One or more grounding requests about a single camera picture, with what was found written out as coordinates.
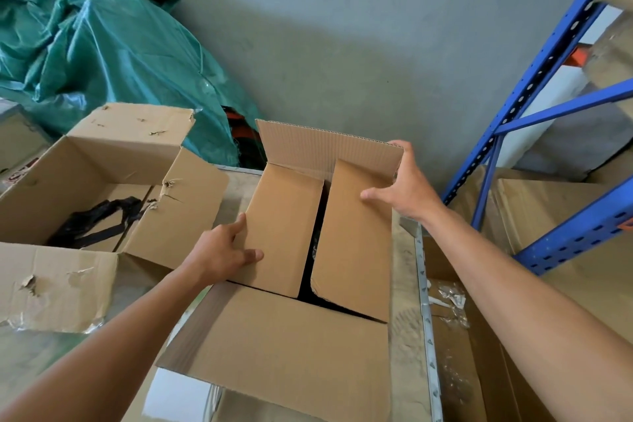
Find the concrete wall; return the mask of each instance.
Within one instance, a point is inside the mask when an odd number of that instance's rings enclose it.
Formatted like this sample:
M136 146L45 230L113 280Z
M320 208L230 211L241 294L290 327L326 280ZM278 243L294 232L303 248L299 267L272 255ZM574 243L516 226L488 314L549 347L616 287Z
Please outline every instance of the concrete wall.
M572 0L182 0L266 117L411 140L438 188Z

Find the green plastic sheet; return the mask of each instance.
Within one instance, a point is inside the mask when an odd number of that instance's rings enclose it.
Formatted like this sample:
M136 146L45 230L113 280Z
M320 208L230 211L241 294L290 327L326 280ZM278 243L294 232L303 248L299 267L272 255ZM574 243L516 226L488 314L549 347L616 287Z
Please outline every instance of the green plastic sheet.
M238 165L222 106L255 128L240 85L169 11L178 0L0 0L0 97L61 135L105 102L197 110L185 146Z

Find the table top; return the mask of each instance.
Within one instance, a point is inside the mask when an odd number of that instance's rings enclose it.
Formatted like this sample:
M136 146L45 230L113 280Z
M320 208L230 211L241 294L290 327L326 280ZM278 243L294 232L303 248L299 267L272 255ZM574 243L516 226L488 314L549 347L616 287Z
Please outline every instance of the table top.
M216 224L230 223L248 207L260 172L226 169L229 184ZM391 358L392 422L429 422L431 409L423 344L420 296L413 236L394 212L393 270L389 351ZM117 280L106 320L151 289ZM187 309L172 332L176 334L204 294ZM0 407L32 383L84 334L14 331L0 326ZM209 383L153 367L128 412L125 422L318 422L304 414L221 390Z

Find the blue metal rack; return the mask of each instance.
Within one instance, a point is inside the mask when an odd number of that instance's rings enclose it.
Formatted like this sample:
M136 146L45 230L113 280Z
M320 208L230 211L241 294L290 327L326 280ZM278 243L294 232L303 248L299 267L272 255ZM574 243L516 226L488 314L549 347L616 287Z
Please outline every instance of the blue metal rack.
M442 194L445 204L479 164L488 160L472 226L479 230L487 193L505 135L511 131L549 121L580 110L633 97L633 79L584 95L564 104L521 117L538 93L573 52L583 34L600 15L605 4L574 0L515 89L479 139ZM633 218L633 177L604 194L580 212L519 252L515 258L537 275L590 250L621 232Z

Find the empty cardboard box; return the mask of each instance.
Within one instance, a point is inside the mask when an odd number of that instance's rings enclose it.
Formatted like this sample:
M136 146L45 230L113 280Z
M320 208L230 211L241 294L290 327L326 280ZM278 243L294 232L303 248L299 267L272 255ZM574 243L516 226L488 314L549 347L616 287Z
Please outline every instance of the empty cardboard box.
M158 365L329 422L384 422L391 208L402 149L258 121L268 157L235 243L265 258L215 285Z
M106 314L118 262L175 269L213 220L228 177L180 144L190 109L106 104L0 196L0 321L84 332ZM135 196L142 217L81 250L45 247L73 212ZM121 211L93 232L121 222Z

